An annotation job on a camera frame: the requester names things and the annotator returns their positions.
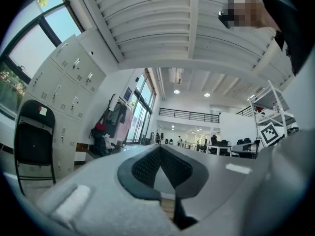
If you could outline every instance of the person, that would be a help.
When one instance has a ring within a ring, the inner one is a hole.
[[[227,27],[270,27],[276,30],[280,49],[284,42],[291,59],[292,72],[302,68],[315,42],[311,28],[312,0],[228,0],[219,12],[219,20]]]
[[[177,146],[180,146],[180,145],[181,145],[181,140],[182,140],[182,139],[181,139],[181,136],[178,136],[178,138],[179,138],[179,139],[178,139],[178,142],[177,142]]]
[[[157,135],[156,135],[156,143],[159,144],[160,140],[161,140],[161,138],[160,138],[159,134],[157,133]]]

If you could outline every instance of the railing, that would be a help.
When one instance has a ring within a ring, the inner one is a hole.
[[[189,112],[189,111],[182,111],[182,110],[175,110],[175,109],[160,108],[158,115],[168,116],[168,117],[173,117],[173,118],[220,123],[220,119],[218,115],[203,114],[203,113],[196,113],[196,112]]]
[[[247,116],[247,117],[251,117],[252,116],[252,108],[251,106],[243,109],[242,111],[236,113],[237,115],[241,115],[241,116]]]

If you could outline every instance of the ceiling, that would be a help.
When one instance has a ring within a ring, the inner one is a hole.
[[[187,125],[187,124],[180,124],[180,123],[172,123],[168,121],[162,121],[158,120],[157,124],[162,129],[172,129],[172,126],[174,126],[174,131],[184,131],[184,132],[195,132],[196,134],[210,134],[210,132],[219,132],[220,128],[209,128],[209,127],[203,127],[203,126],[193,126],[193,125]]]
[[[244,100],[268,80],[280,87],[292,76],[273,29],[224,27],[226,0],[84,2],[121,69],[162,67],[165,97],[179,89]],[[181,85],[170,83],[168,67],[184,68]]]

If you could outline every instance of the white sticker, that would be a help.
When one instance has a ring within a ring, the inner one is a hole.
[[[47,108],[39,107],[39,114],[46,116]]]
[[[247,168],[244,166],[231,164],[231,163],[227,164],[225,168],[230,171],[235,171],[235,172],[239,172],[239,173],[247,174],[247,175],[252,171],[251,168]]]

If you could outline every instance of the white shelf rack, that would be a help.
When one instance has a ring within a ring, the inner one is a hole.
[[[259,136],[258,126],[265,126],[272,122],[275,126],[284,128],[284,136],[287,137],[287,129],[286,126],[295,122],[295,118],[292,114],[286,112],[289,107],[282,97],[282,92],[275,88],[271,82],[268,80],[269,86],[265,88],[262,92],[260,92],[256,97],[253,97],[249,100],[250,105],[252,107],[253,117],[255,119],[256,132],[257,136]],[[277,102],[279,106],[279,113],[275,113],[273,116],[267,117],[265,116],[263,120],[257,121],[255,111],[255,107],[261,107],[264,109],[273,110],[273,106]]]

